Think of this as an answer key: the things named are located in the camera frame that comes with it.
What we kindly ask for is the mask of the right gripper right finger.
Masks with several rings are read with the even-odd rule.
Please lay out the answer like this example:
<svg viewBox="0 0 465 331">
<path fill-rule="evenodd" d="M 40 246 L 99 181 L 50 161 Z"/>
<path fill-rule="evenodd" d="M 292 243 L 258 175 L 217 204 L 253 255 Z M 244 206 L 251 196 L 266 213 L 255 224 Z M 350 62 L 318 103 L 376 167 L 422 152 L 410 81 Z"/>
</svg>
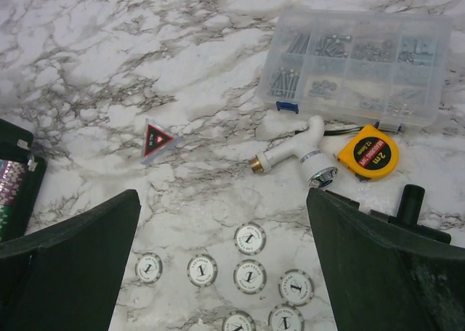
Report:
<svg viewBox="0 0 465 331">
<path fill-rule="evenodd" d="M 462 330 L 464 249 L 311 189 L 307 210 L 339 330 Z"/>
</svg>

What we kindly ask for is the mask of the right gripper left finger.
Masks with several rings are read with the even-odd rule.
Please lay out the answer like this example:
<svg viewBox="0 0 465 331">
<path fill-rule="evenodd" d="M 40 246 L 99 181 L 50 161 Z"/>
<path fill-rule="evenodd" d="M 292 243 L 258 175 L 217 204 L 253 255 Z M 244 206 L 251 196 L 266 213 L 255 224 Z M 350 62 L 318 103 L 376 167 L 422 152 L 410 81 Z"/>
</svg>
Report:
<svg viewBox="0 0 465 331">
<path fill-rule="evenodd" d="M 140 217 L 128 189 L 1 244 L 2 330 L 108 330 Z"/>
</svg>

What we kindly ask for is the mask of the triangular all-in button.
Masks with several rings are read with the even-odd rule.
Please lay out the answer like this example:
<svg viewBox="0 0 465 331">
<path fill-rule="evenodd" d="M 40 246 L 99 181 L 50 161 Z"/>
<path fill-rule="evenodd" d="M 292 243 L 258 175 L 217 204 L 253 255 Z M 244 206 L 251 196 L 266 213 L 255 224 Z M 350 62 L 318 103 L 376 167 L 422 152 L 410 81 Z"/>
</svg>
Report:
<svg viewBox="0 0 465 331">
<path fill-rule="evenodd" d="M 158 124 L 153 119 L 146 118 L 141 164 L 148 165 L 159 155 L 175 148 L 180 139 L 181 137 L 172 129 Z"/>
</svg>

